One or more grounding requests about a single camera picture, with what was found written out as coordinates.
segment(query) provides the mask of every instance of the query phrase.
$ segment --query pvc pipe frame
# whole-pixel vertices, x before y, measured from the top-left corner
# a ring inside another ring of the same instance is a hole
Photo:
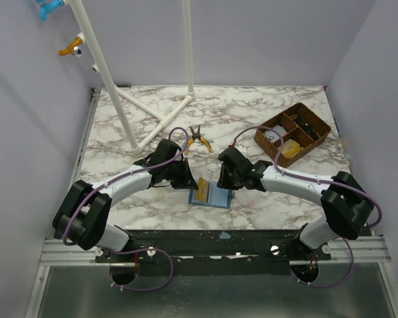
[[[135,154],[140,153],[146,147],[150,141],[152,141],[166,126],[168,126],[172,120],[194,99],[194,85],[193,85],[193,49],[192,49],[192,23],[190,19],[190,0],[183,0],[183,21],[184,21],[184,41],[186,48],[186,66],[188,74],[188,93],[183,101],[174,108],[167,116],[164,116],[150,107],[146,106],[138,99],[125,93],[122,89],[116,87],[112,80],[111,73],[107,67],[105,58],[101,52],[98,40],[94,34],[92,25],[87,16],[87,12],[82,4],[82,0],[65,0],[65,3],[69,2],[75,18],[80,25],[80,30],[86,38],[86,43],[92,52],[94,62],[93,69],[100,73],[101,78],[105,84],[107,92],[111,97],[113,106],[115,107],[119,120],[124,128],[125,134],[127,135],[128,141],[130,142],[131,148]],[[130,103],[138,106],[138,108],[144,110],[148,114],[159,120],[159,124],[153,129],[140,144],[137,144],[133,131],[131,130],[127,116],[125,115],[119,95],[128,100]]]

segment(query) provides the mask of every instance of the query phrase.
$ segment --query orange faucet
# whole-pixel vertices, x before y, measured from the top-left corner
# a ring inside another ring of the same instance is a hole
[[[70,43],[64,50],[59,51],[59,55],[60,56],[65,56],[65,55],[68,55],[68,54],[76,55],[76,50],[74,50],[74,48],[76,46],[79,46],[79,45],[83,44],[84,41],[85,41],[85,38],[84,38],[84,35],[81,32],[81,33],[79,33],[77,35],[75,40],[72,43]]]

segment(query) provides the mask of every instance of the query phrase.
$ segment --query blue faucet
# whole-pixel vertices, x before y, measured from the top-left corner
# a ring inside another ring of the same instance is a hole
[[[39,3],[44,2],[44,0],[36,0]],[[63,7],[65,5],[64,0],[54,0],[53,2],[50,3],[45,3],[41,5],[40,8],[40,19],[42,21],[47,21],[47,15],[54,10],[56,10],[59,7]]]

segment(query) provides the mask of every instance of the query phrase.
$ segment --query white wall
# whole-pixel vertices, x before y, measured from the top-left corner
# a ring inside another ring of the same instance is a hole
[[[375,0],[192,0],[197,84],[327,84]],[[186,85],[182,1],[84,1],[117,83]],[[69,8],[53,14],[71,41]],[[92,85],[92,59],[79,59]]]
[[[23,317],[42,243],[67,190],[90,90],[53,21],[0,1],[0,318]]]
[[[398,0],[378,0],[328,88],[352,171],[385,213],[398,281]]]

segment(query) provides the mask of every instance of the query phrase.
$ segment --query white marble table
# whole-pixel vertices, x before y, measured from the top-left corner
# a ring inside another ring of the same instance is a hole
[[[186,93],[185,87],[132,87],[137,99],[167,114]],[[132,156],[109,95],[101,91],[88,140],[81,177],[87,182],[120,173],[152,152],[162,138],[177,126],[201,124],[213,153],[195,142],[188,155],[195,178],[217,180],[218,154],[242,129],[258,125],[289,106],[302,102],[324,119],[332,132],[326,141],[295,162],[289,169],[310,174],[334,175],[349,171],[326,94],[322,87],[195,87],[196,99],[150,143],[139,156]],[[154,127],[156,119],[123,99],[127,117],[139,141]],[[254,131],[238,140],[238,148],[252,161],[271,160],[253,140]],[[184,141],[176,135],[173,140]],[[189,205],[188,190],[170,187],[136,193],[118,203],[109,214],[109,224],[124,229],[298,229],[322,215],[310,202],[281,193],[239,190],[231,209]]]

